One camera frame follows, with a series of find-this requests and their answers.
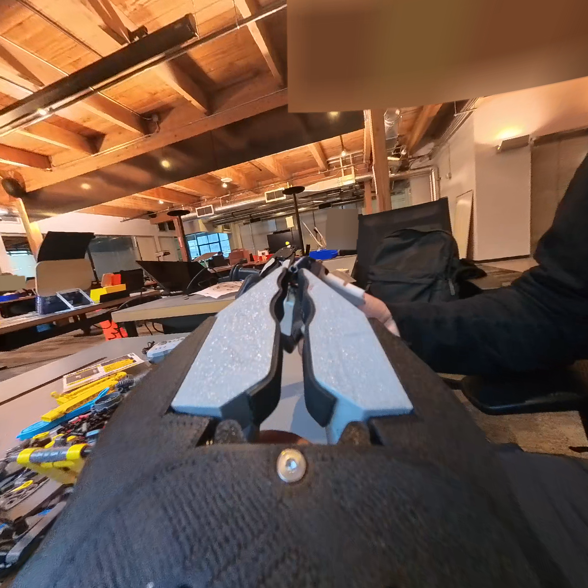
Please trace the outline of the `wooden support post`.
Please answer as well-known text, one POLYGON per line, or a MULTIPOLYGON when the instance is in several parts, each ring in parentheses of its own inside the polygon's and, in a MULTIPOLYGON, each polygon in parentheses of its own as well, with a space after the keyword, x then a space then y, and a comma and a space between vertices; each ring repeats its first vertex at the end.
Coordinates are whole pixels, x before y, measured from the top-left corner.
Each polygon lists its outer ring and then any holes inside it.
POLYGON ((369 110, 371 135, 372 177, 379 212, 391 210, 390 171, 386 151, 386 131, 383 109, 369 110))

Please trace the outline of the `clear plastic case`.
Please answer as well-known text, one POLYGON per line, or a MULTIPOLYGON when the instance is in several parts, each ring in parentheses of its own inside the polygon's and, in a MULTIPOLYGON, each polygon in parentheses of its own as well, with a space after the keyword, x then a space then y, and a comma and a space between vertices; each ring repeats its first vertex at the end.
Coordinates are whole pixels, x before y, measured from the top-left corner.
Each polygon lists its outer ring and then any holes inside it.
POLYGON ((55 297, 64 305, 67 311, 74 311, 96 304, 89 293, 82 289, 62 290, 56 292, 55 297))

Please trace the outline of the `white paper sheet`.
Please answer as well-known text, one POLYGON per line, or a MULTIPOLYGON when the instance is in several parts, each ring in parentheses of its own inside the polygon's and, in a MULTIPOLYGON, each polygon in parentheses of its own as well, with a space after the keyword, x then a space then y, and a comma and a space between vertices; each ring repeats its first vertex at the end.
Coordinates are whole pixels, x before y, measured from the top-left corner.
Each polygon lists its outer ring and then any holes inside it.
POLYGON ((190 296, 202 296, 205 298, 219 299, 226 296, 236 295, 239 292, 242 284, 243 281, 220 282, 199 290, 190 296))

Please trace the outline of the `grey desk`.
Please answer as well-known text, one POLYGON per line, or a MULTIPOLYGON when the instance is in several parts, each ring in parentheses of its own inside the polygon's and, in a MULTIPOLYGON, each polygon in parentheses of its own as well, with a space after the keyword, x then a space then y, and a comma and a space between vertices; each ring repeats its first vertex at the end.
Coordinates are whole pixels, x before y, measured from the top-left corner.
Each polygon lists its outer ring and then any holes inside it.
POLYGON ((62 390, 62 377, 71 371, 134 352, 142 356, 148 342, 162 342, 180 334, 156 334, 100 343, 1 382, 1 459, 21 443, 17 435, 56 405, 51 393, 62 390))

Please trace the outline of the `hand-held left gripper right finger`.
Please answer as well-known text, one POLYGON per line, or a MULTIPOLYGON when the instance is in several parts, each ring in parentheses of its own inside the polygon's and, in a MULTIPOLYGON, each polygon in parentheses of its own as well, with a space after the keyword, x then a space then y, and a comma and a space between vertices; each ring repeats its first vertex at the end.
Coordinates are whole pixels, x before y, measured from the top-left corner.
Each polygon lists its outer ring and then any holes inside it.
POLYGON ((307 411, 337 443, 350 423, 410 415, 414 407, 360 310, 299 270, 307 411))

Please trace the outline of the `black mesh chair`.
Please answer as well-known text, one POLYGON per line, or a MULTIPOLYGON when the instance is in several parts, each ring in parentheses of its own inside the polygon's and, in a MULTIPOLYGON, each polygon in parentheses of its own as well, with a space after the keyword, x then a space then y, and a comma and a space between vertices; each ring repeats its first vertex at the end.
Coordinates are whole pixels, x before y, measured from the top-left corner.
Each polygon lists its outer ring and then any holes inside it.
POLYGON ((452 233, 448 200, 441 198, 438 201, 359 216, 357 259, 353 271, 358 286, 363 288, 367 285, 368 272, 380 242, 401 229, 443 230, 452 233))

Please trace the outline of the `black ceiling rail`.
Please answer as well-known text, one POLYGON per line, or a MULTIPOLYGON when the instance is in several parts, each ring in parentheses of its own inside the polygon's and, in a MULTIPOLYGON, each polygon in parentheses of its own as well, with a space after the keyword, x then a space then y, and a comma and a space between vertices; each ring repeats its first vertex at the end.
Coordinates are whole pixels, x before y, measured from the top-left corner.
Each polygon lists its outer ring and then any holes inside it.
POLYGON ((11 132, 42 117, 87 99, 179 55, 179 49, 196 39, 196 19, 187 13, 157 31, 122 47, 66 77, 33 92, 1 110, 1 131, 11 132))

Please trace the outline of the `black backpack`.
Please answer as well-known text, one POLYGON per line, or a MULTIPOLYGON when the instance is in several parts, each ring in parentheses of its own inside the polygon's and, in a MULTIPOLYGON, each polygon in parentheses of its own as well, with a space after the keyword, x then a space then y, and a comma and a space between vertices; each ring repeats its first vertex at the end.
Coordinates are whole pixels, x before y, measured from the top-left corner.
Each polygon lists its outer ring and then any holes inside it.
POLYGON ((401 229, 387 235, 374 253, 365 290, 386 305, 451 302, 470 280, 487 273, 459 257, 453 235, 442 230, 401 229))

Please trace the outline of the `long grey table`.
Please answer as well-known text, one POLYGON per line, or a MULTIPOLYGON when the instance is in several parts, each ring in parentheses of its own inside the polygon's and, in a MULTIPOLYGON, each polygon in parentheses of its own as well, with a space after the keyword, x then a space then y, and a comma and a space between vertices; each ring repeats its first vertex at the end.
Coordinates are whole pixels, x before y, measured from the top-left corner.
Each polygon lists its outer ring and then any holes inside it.
POLYGON ((235 296, 234 292, 219 298, 201 295, 167 296, 137 306, 119 308, 111 313, 111 318, 123 326, 129 336, 137 336, 138 323, 158 323, 165 334, 189 333, 230 305, 235 296))

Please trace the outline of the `black folding panel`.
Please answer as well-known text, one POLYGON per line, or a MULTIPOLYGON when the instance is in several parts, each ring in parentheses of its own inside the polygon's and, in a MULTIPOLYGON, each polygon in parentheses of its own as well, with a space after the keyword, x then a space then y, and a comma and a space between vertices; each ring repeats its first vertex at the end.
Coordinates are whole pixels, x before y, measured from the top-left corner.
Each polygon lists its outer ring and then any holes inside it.
POLYGON ((137 261, 168 295, 192 295, 219 283, 219 277, 197 261, 137 261))

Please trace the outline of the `grey toy battery box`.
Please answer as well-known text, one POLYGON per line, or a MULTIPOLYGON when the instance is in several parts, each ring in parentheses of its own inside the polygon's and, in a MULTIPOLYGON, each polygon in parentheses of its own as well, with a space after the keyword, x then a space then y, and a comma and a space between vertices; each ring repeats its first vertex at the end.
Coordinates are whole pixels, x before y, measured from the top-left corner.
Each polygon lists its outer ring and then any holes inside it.
POLYGON ((151 364, 161 363, 178 345, 185 340, 185 337, 176 337, 161 342, 149 342, 143 349, 146 361, 151 364))

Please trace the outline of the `wooden work table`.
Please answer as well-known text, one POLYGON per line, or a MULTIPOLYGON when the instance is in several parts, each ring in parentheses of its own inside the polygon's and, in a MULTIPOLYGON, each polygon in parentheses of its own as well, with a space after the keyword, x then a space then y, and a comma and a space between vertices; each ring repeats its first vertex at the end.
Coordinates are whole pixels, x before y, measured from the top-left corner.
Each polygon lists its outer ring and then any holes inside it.
POLYGON ((33 312, 1 321, 1 347, 19 348, 55 336, 85 330, 109 320, 118 309, 144 304, 161 297, 157 290, 147 290, 124 298, 78 307, 74 310, 40 315, 33 312))

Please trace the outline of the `instruction booklet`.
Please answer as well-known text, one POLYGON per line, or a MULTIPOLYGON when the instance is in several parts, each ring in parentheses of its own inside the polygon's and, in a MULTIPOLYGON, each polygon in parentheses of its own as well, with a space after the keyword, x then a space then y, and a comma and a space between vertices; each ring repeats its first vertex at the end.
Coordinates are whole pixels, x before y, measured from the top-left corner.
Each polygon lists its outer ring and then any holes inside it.
POLYGON ((145 360, 135 353, 129 353, 114 359, 95 362, 89 366, 67 373, 62 377, 62 393, 67 393, 78 387, 95 382, 101 378, 144 364, 145 360))

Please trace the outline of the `light blue toy piece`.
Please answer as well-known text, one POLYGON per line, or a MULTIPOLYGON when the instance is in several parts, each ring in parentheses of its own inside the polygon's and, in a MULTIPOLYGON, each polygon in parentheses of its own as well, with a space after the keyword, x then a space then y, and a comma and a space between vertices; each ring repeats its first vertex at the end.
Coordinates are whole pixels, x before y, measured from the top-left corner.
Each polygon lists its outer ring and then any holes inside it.
POLYGON ((79 399, 74 399, 59 405, 44 414, 38 422, 35 422, 18 435, 18 440, 28 440, 40 434, 50 432, 56 429, 63 423, 76 419, 88 413, 98 399, 103 398, 111 391, 111 387, 105 387, 99 392, 88 392, 80 396, 79 399))

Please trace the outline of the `person's right hand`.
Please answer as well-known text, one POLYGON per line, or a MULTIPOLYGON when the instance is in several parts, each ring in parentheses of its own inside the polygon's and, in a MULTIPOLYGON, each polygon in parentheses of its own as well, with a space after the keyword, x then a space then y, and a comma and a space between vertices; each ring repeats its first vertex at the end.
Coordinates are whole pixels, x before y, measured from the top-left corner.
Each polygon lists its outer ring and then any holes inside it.
POLYGON ((365 292, 364 303, 359 308, 367 318, 377 320, 390 333, 401 336, 389 308, 380 299, 365 292))

